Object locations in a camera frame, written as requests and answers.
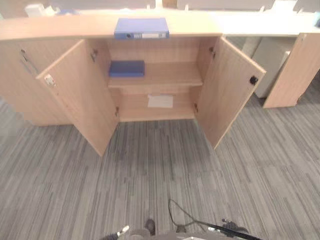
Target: floor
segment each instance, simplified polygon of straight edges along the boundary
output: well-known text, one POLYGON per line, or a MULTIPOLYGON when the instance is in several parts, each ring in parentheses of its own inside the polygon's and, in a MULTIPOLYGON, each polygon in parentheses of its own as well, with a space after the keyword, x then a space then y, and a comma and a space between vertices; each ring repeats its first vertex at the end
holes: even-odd
POLYGON ((320 75, 295 107, 252 96, 216 151, 193 120, 150 121, 120 124, 99 157, 74 127, 32 126, 0 100, 1 240, 98 240, 149 217, 165 233, 169 198, 262 239, 320 239, 320 75))

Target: blue binder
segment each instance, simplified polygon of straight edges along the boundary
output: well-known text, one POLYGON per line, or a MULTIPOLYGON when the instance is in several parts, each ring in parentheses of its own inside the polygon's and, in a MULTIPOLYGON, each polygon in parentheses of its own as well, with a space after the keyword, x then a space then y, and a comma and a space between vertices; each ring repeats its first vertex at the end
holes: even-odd
POLYGON ((114 31, 115 39, 167 39, 169 30, 166 19, 119 18, 114 31))
POLYGON ((145 61, 111 61, 109 76, 117 78, 143 77, 145 61))

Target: open cabinet door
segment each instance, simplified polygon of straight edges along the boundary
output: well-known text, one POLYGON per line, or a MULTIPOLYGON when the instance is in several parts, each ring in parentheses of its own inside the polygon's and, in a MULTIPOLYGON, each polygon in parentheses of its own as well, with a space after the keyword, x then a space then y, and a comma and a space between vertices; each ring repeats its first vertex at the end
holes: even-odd
POLYGON ((266 71, 224 37, 214 45, 196 119, 216 148, 266 71))
POLYGON ((119 121, 101 69, 108 64, 105 42, 80 40, 36 77, 100 156, 119 121))

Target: sheet of paper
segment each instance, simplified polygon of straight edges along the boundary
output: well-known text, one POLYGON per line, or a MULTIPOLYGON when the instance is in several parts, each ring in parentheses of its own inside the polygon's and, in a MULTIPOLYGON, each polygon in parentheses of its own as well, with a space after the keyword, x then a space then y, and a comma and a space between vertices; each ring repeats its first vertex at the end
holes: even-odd
POLYGON ((174 96, 172 95, 148 95, 148 108, 172 109, 174 105, 174 96))

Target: black cable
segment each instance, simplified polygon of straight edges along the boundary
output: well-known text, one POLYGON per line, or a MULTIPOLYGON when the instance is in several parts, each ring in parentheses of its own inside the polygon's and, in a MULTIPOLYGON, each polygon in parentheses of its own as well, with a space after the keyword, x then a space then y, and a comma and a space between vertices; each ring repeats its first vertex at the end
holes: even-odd
POLYGON ((192 224, 198 224, 198 226, 199 226, 204 232, 206 231, 206 230, 204 229, 204 227, 203 227, 201 224, 197 223, 197 221, 195 220, 195 218, 194 218, 193 216, 191 216, 186 210, 184 210, 176 201, 174 201, 174 200, 172 200, 172 199, 169 199, 169 201, 168 201, 168 209, 169 209, 169 215, 170 215, 171 221, 172 221, 172 223, 173 223, 175 226, 184 226, 184 227, 187 227, 187 226, 190 226, 190 225, 192 225, 192 224), (192 221, 189 222, 189 223, 187 223, 187 224, 178 224, 178 223, 176 223, 176 222, 174 221, 174 219, 173 219, 173 217, 172 217, 172 213, 171 213, 171 207, 170 207, 170 206, 171 206, 171 205, 170 205, 171 202, 175 203, 175 205, 176 205, 185 215, 187 215, 189 218, 191 218, 192 221))
POLYGON ((218 229, 220 231, 223 231, 225 233, 228 233, 230 235, 233 235, 233 236, 236 236, 236 237, 239 237, 239 238, 243 238, 243 239, 246 239, 246 240, 262 240, 261 238, 258 238, 258 237, 255 237, 255 236, 251 236, 249 234, 245 234, 245 233, 241 233, 241 232, 238 232, 238 231, 234 231, 234 230, 231 230, 229 228, 225 228, 223 226, 218 226, 218 225, 214 225, 214 224, 211 224, 211 223, 208 223, 208 222, 204 222, 204 221, 199 221, 199 220, 196 220, 193 216, 191 216, 187 211, 185 211, 176 201, 172 200, 172 199, 169 199, 168 201, 168 209, 169 209, 169 215, 170 215, 170 218, 171 218, 171 221, 174 225, 176 226, 184 226, 184 227, 187 227, 191 224, 198 224, 199 226, 201 225, 206 225, 208 227, 211 227, 211 228, 214 228, 214 229, 218 229), (170 203, 173 202, 177 205, 177 207, 184 212, 184 214, 186 214, 188 217, 190 217, 192 219, 191 222, 187 223, 187 224, 177 224, 173 217, 172 217, 172 213, 171 213, 171 208, 170 208, 170 203))

